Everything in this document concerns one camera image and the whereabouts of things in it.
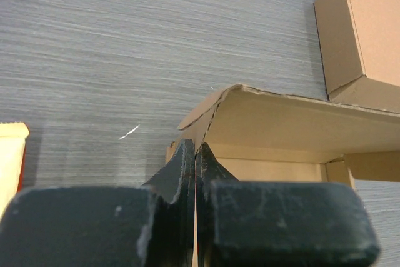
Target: red edge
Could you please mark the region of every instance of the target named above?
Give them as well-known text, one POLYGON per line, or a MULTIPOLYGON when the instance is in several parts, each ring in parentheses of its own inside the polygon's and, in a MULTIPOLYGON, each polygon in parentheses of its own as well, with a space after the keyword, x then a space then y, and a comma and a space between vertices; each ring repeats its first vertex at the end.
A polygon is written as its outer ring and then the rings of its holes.
POLYGON ((24 156, 22 157, 22 165, 21 165, 21 173, 19 174, 19 182, 18 182, 18 189, 17 189, 17 192, 20 192, 20 190, 22 190, 22 181, 23 181, 23 178, 24 178, 24 165, 25 165, 25 154, 26 154, 26 146, 25 146, 25 148, 24 148, 24 156))

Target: wood grain panel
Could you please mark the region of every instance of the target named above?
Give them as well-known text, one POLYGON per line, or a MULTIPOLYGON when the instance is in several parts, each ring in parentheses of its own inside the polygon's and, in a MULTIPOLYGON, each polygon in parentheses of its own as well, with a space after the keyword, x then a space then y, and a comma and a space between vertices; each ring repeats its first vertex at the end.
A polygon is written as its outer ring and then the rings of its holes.
MULTIPOLYGON (((227 84, 326 99, 313 1, 0 0, 0 120, 31 128, 25 186, 141 184, 227 84)), ((397 266, 400 187, 359 185, 397 266)))

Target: small white debris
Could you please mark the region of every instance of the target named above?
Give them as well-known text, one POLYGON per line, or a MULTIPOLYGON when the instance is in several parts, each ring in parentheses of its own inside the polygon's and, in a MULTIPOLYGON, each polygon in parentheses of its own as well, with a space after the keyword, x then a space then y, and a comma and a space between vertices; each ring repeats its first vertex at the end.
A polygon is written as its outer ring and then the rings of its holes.
POLYGON ((286 224, 286 222, 285 222, 285 219, 283 219, 282 217, 281 217, 281 219, 276 223, 276 225, 278 225, 280 228, 287 228, 287 224, 286 224))
POLYGON ((137 130, 139 128, 140 124, 138 126, 136 126, 134 129, 132 129, 131 131, 128 131, 124 136, 120 137, 118 140, 122 140, 125 139, 126 137, 128 137, 131 133, 133 133, 135 130, 137 130))
POLYGON ((114 213, 115 217, 118 217, 119 214, 120 214, 120 212, 121 212, 122 210, 123 210, 123 207, 122 207, 122 206, 117 206, 117 207, 115 208, 115 213, 114 213))

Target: yellow package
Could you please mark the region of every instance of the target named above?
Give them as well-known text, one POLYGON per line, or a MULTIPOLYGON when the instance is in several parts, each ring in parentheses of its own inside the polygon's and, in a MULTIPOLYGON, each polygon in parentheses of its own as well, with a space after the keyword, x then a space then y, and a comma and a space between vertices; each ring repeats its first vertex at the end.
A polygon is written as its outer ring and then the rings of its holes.
POLYGON ((22 188, 25 140, 24 123, 0 123, 0 218, 14 195, 22 188))

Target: cardboard box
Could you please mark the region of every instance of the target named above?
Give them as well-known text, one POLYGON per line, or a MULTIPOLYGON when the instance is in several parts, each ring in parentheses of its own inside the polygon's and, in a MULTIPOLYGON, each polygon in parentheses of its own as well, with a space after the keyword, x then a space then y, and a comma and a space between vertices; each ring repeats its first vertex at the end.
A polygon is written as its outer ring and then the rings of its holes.
POLYGON ((400 0, 316 0, 331 101, 400 113, 400 0))
POLYGON ((400 181, 400 114, 278 95, 242 84, 208 96, 179 125, 240 180, 400 181))

